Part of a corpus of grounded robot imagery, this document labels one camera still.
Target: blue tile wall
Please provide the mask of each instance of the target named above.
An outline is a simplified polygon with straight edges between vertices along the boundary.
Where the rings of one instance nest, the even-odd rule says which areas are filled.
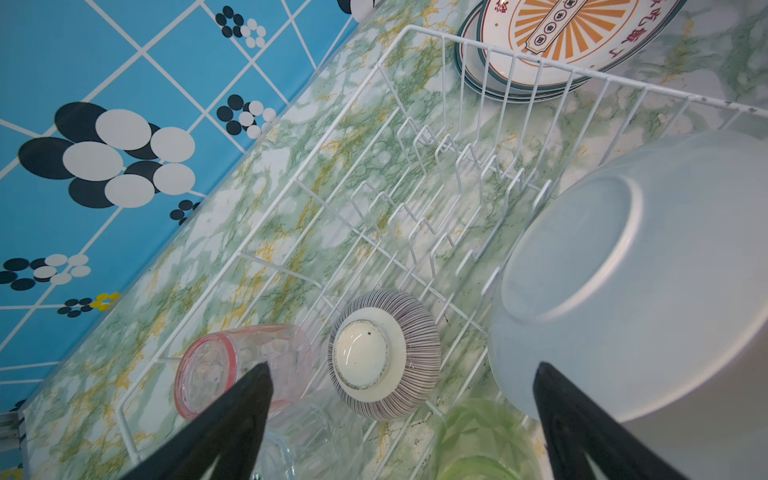
[[[356,26],[337,0],[0,5],[0,412],[106,314]],[[0,470],[20,461],[3,452]]]

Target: overturned bowl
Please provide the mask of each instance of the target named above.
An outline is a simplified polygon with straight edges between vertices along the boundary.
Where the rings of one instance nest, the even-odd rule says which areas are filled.
[[[440,360],[432,314],[399,290],[373,290],[350,302],[328,344],[336,392],[352,410],[374,420],[417,410],[435,388]]]

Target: stack of plates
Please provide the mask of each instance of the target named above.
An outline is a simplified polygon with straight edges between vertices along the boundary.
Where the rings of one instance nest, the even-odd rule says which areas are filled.
[[[606,71],[634,55],[658,35],[685,0],[485,0],[472,9],[459,34],[491,45]],[[512,57],[457,43],[454,62],[465,81],[485,96],[503,101]],[[515,62],[508,101],[530,101],[538,64]],[[563,95],[570,73],[544,67],[534,101]],[[571,90],[589,77],[574,78]]]

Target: orange sunburst pattern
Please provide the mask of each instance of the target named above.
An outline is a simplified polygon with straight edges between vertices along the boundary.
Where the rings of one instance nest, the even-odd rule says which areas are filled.
[[[566,25],[559,26],[543,51],[534,51],[533,37],[541,32],[542,22],[549,22],[563,0],[522,0],[509,24],[509,44],[513,50],[539,54],[553,60],[573,62],[599,49],[621,30],[638,0],[587,0]]]

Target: green marble surface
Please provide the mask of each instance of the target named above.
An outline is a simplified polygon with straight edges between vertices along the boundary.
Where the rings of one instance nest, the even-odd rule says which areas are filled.
[[[478,305],[478,292],[522,230],[535,192],[528,190],[520,195],[515,190],[512,198],[520,197],[503,217],[503,198],[509,178],[487,174],[481,182],[472,162],[464,161],[458,166],[462,177],[459,190],[455,181],[456,154],[446,151],[435,159],[434,145],[417,144],[416,150],[424,158],[427,173],[424,176],[416,162],[416,152],[410,147],[414,134],[407,127],[402,132],[402,139],[409,146],[407,152],[403,153],[399,146],[397,130],[405,118],[396,111],[397,103],[380,76],[375,76],[366,86],[299,177],[323,199],[328,199],[338,186],[328,200],[329,205],[348,224],[364,231],[370,241],[361,240],[344,221],[324,210],[316,198],[295,184],[280,206],[263,218],[400,30],[416,24],[453,32],[474,4],[474,0],[387,0],[377,9],[373,19],[351,37],[276,127],[215,194],[209,196],[178,237],[28,405],[25,471],[31,473],[32,478],[117,478],[131,467],[114,417],[117,401],[260,220],[264,220],[263,228],[250,242],[247,252],[327,285],[325,297],[332,303],[350,300],[374,286],[396,286],[416,296],[423,294],[423,302],[436,314],[442,311],[443,303],[435,293],[443,296],[455,293],[452,300],[455,308],[447,309],[439,318],[444,353],[459,338],[466,323],[463,315],[477,311],[474,320],[480,328],[487,326],[489,301],[485,299]],[[761,47],[768,35],[766,17],[768,7],[756,0],[727,4],[714,0],[688,2],[659,37],[612,73],[765,106],[768,103],[765,87],[768,53]],[[385,64],[408,115],[414,117],[419,126],[427,124],[434,132],[443,126],[441,53],[439,42],[422,35],[410,35]],[[494,147],[498,104],[485,102],[481,109],[478,95],[469,89],[460,101],[460,81],[450,58],[447,51],[446,131],[452,132],[457,143],[463,145],[474,138],[479,118],[477,148],[482,156]],[[596,81],[590,81],[569,95],[533,184],[542,185],[564,167],[564,159],[600,87]],[[636,95],[637,91],[630,88],[609,89],[557,191],[597,166]],[[553,100],[534,106],[514,169],[530,170],[557,105],[558,100]],[[677,103],[668,98],[649,94],[614,156],[652,141],[676,107]],[[461,130],[458,129],[459,108]],[[526,105],[509,105],[505,111],[496,145],[502,168],[509,166],[518,147],[525,109]],[[372,142],[391,114],[391,124]],[[713,108],[693,106],[677,122],[674,132],[716,127],[725,116]],[[765,127],[764,121],[746,115],[732,125],[732,129],[760,138],[765,138]],[[364,161],[350,171],[369,144]],[[428,253],[437,240],[428,228],[417,226],[402,210],[388,223],[387,218],[394,209],[384,201],[377,203],[365,219],[351,208],[350,198],[363,180],[377,190],[389,190],[400,182],[392,194],[393,201],[396,204],[406,201],[412,209],[423,211],[433,223],[439,223],[449,212],[452,201],[461,196],[460,206],[452,212],[445,231],[462,235],[462,241],[456,248],[444,242],[435,251],[435,265],[441,272],[438,276],[433,278],[429,261],[414,265],[406,242],[413,231],[417,255]],[[368,210],[373,198],[374,194],[365,188],[355,195],[363,211]],[[468,224],[476,211],[475,219]],[[470,249],[475,252],[481,249],[499,220],[503,221],[502,228],[479,261],[465,265],[457,282],[453,272]],[[406,269],[413,267],[412,275],[396,266],[383,251],[392,254]],[[316,303],[319,289],[305,280],[242,259],[227,271],[209,301],[174,340],[167,354],[180,356],[198,336],[239,324],[259,293],[253,313],[243,321],[303,322],[302,327],[310,338],[318,336],[318,348],[322,352],[323,327],[333,318],[333,312],[324,302]],[[447,411],[461,392],[464,396],[496,397],[498,389],[484,357],[484,348],[485,337],[480,329],[468,328],[441,372],[431,397],[435,407]],[[318,356],[316,366],[320,364]],[[475,374],[466,391],[462,391],[473,369]],[[173,405],[174,373],[175,367],[170,364],[153,367],[127,404],[127,420],[143,455],[184,426]],[[319,376],[313,388],[323,387],[327,387],[327,378]],[[424,407],[408,426],[402,421],[375,425],[361,451],[367,464],[364,478],[370,478],[379,469],[397,438],[398,445],[381,469],[380,478],[408,478],[438,423],[437,416]],[[368,425],[361,420],[359,427],[367,429]],[[546,470],[541,432],[535,425],[530,426],[542,468]],[[419,475],[425,475],[427,470],[423,468]]]

